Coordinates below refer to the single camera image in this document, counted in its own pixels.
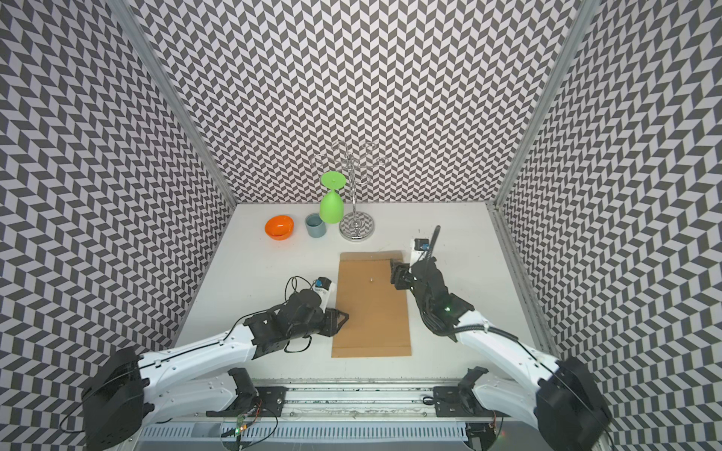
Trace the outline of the brown kraft file bag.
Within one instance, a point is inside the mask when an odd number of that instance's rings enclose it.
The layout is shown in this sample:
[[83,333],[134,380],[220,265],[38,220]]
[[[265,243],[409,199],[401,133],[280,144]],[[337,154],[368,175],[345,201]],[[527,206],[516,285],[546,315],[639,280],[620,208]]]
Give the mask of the brown kraft file bag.
[[407,294],[391,282],[399,250],[340,255],[336,309],[349,315],[334,336],[334,358],[409,357],[412,345]]

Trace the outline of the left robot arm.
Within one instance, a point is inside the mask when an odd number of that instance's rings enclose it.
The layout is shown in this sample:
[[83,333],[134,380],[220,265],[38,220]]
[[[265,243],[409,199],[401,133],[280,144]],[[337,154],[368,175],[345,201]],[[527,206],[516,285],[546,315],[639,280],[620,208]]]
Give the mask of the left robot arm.
[[86,448],[105,450],[152,423],[190,413],[238,416],[255,393],[243,365],[296,338],[338,334],[349,316],[326,306],[324,287],[237,319],[231,330],[166,351],[112,354],[84,384]]

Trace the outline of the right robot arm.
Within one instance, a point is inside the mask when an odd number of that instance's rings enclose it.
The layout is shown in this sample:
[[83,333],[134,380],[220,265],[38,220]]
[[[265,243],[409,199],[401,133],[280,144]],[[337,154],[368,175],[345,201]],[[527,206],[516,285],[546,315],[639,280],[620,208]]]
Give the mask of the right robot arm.
[[434,259],[392,261],[392,285],[410,291],[424,325],[477,351],[499,375],[484,369],[470,395],[486,410],[535,428],[554,450],[612,450],[613,415],[588,367],[528,346],[492,325],[472,304],[451,293]]

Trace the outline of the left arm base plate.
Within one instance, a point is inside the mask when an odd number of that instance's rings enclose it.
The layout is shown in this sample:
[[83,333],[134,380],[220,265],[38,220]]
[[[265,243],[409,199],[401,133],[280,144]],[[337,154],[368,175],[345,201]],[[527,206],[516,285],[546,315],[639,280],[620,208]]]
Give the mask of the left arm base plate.
[[238,417],[250,413],[254,418],[259,417],[281,417],[288,388],[285,386],[262,386],[256,389],[254,394],[236,394],[231,403],[221,409],[215,408],[206,411],[207,417]]

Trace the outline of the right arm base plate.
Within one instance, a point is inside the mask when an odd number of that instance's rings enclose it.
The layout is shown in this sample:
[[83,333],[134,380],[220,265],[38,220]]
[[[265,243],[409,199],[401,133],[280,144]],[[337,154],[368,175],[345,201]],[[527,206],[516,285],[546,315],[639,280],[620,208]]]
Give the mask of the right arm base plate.
[[432,398],[437,417],[494,417],[491,411],[481,407],[470,390],[458,386],[435,386],[432,389]]

